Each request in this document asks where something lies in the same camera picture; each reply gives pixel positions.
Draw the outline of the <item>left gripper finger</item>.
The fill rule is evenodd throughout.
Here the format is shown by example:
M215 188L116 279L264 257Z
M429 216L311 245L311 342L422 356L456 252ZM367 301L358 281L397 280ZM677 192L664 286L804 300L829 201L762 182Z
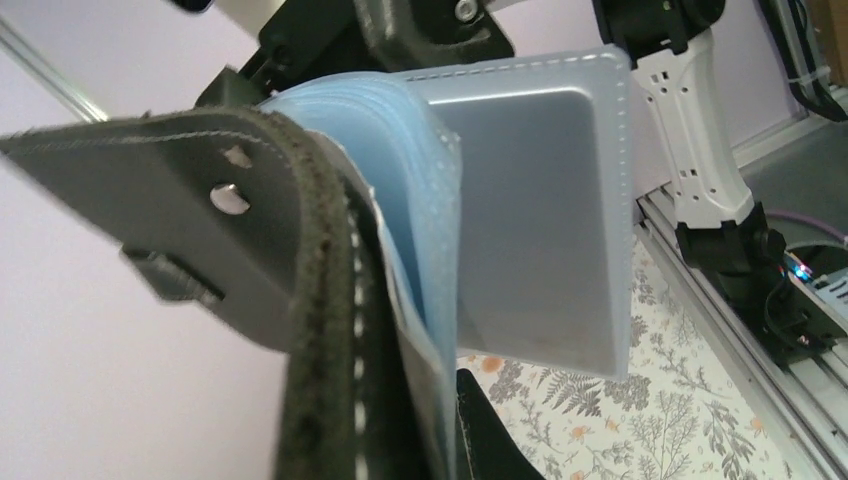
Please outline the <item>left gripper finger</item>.
M498 417L468 369L456 372L458 479L543 480Z

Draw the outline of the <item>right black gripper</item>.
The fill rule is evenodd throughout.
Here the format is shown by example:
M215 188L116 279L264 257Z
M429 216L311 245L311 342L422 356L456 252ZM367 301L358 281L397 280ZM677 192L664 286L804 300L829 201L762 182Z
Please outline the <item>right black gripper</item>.
M345 72L403 72L514 56L483 1L219 1L255 37L246 63L224 67L198 106L257 105L276 92Z

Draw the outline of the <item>black leather card holder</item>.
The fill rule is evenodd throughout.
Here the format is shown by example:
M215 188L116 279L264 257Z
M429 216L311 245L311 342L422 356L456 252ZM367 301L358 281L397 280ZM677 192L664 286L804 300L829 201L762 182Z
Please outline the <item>black leather card holder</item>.
M619 49L326 76L257 105L30 130L20 171L117 240L156 295L289 357L278 479L455 479L463 152L439 99L575 89L627 212Z

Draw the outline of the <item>silver grey card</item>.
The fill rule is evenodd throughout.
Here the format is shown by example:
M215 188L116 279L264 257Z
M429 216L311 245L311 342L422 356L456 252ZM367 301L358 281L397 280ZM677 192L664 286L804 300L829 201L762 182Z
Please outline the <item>silver grey card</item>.
M622 377L628 221L603 200L594 102L547 89L433 106L463 152L460 350Z

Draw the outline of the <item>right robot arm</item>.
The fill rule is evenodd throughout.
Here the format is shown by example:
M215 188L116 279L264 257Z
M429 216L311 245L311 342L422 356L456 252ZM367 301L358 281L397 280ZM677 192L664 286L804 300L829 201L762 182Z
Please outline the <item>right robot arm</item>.
M202 105L257 103L325 75L509 58L487 1L225 1L257 37L241 68L223 69ZM829 352L846 335L802 284L732 157L715 92L712 26L721 1L597 1L602 41L621 49L670 161L675 237L685 264L712 280L780 367Z

